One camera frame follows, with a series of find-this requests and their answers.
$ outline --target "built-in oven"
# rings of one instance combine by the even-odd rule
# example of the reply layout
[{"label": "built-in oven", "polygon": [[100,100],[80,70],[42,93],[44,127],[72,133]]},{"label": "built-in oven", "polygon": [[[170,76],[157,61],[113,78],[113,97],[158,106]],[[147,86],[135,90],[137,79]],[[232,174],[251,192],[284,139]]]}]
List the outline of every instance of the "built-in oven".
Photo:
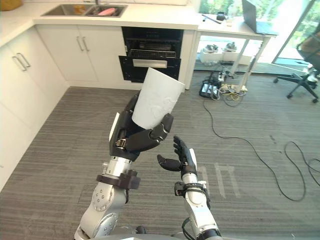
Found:
[{"label": "built-in oven", "polygon": [[183,30],[122,27],[126,56],[119,56],[124,80],[143,83],[148,68],[176,80],[180,70]]}]

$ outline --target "desk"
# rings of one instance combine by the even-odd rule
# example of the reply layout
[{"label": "desk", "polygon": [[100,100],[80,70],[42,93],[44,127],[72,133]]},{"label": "desk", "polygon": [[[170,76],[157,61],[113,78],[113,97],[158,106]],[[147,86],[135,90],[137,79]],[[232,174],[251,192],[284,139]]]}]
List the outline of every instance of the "desk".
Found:
[{"label": "desk", "polygon": [[[216,19],[216,15],[207,14],[208,17]],[[230,76],[233,76],[235,73],[235,70],[238,67],[239,61],[249,43],[249,40],[260,40],[261,47],[259,51],[256,53],[254,59],[248,66],[247,71],[243,75],[239,87],[236,90],[237,92],[240,91],[243,85],[245,85],[248,81],[248,78],[252,72],[252,70],[255,68],[259,57],[261,56],[261,53],[264,51],[266,45],[268,44],[269,40],[272,37],[275,37],[276,35],[261,35],[256,34],[252,31],[252,29],[243,22],[242,17],[236,17],[232,23],[232,26],[227,26],[226,21],[223,21],[222,24],[215,23],[209,19],[206,19],[203,21],[204,17],[201,15],[201,13],[198,13],[196,16],[196,20],[198,22],[198,28],[193,36],[193,47],[192,52],[190,54],[190,61],[188,65],[188,72],[186,73],[186,81],[185,81],[185,89],[190,88],[191,79],[194,71],[194,66],[196,63],[196,57],[197,57],[197,49],[200,41],[201,36],[214,36],[214,37],[224,37],[224,38],[236,38],[236,39],[245,39],[245,42],[242,46],[242,49],[237,56],[236,61],[233,63],[232,68],[230,70]]]}]

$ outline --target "robotic hand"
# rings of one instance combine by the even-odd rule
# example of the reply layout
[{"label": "robotic hand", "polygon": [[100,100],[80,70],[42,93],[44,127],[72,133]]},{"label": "robotic hand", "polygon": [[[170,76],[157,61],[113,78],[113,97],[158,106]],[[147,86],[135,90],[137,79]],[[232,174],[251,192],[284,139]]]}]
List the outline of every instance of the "robotic hand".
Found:
[{"label": "robotic hand", "polygon": [[124,111],[117,115],[110,133],[110,155],[135,161],[140,152],[152,149],[163,141],[171,130],[174,117],[166,114],[153,129],[144,129],[132,120],[139,97],[133,96]]},{"label": "robotic hand", "polygon": [[129,200],[129,189],[137,189],[140,183],[131,163],[140,152],[158,146],[171,130],[174,118],[169,113],[153,129],[135,124],[132,116],[138,97],[139,93],[134,95],[114,119],[109,135],[111,159],[103,164],[102,174],[96,178],[98,184],[74,234],[75,240],[107,236],[113,231],[119,212]]},{"label": "robotic hand", "polygon": [[188,148],[184,141],[174,136],[174,152],[179,161],[157,156],[160,166],[168,171],[181,172],[182,181],[174,185],[174,194],[183,196],[184,207],[188,212],[182,224],[182,231],[188,240],[193,239],[185,230],[187,222],[191,222],[192,231],[197,240],[222,240],[217,223],[210,212],[209,196],[205,181],[198,181],[197,160],[192,148]]}]

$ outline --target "white cabinet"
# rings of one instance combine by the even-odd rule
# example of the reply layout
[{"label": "white cabinet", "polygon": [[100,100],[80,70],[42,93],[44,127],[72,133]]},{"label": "white cabinet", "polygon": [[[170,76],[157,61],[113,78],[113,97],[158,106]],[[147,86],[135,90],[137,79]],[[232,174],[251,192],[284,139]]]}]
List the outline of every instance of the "white cabinet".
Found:
[{"label": "white cabinet", "polygon": [[102,87],[117,88],[128,83],[122,75],[119,56],[125,56],[125,42],[119,26],[79,25],[88,56]]},{"label": "white cabinet", "polygon": [[34,28],[0,48],[0,191],[68,89]]},{"label": "white cabinet", "polygon": [[0,103],[0,191],[32,139],[29,127]]},{"label": "white cabinet", "polygon": [[44,24],[36,28],[67,81],[97,81],[84,44],[86,39],[80,35],[77,25]]},{"label": "white cabinet", "polygon": [[119,56],[125,56],[126,50],[120,26],[43,24],[36,28],[71,86],[141,87],[123,78]]},{"label": "white cabinet", "polygon": [[55,107],[68,85],[33,27],[8,43],[27,73]]},{"label": "white cabinet", "polygon": [[52,111],[50,102],[7,46],[0,49],[0,59],[0,103],[37,133]]}]

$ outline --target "office chair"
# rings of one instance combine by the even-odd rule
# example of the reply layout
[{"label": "office chair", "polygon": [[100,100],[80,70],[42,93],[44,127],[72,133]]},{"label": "office chair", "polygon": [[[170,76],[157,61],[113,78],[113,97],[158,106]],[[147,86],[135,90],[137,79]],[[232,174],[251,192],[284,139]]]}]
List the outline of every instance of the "office chair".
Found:
[{"label": "office chair", "polygon": [[291,77],[277,76],[273,82],[277,83],[278,80],[281,79],[297,83],[297,86],[286,97],[290,99],[292,97],[292,93],[298,87],[302,86],[315,97],[312,101],[317,103],[319,97],[315,94],[313,89],[317,87],[318,75],[320,74],[320,23],[315,32],[306,40],[298,44],[296,49],[306,62],[312,64],[308,73],[304,76],[299,76],[296,73],[293,73]]}]

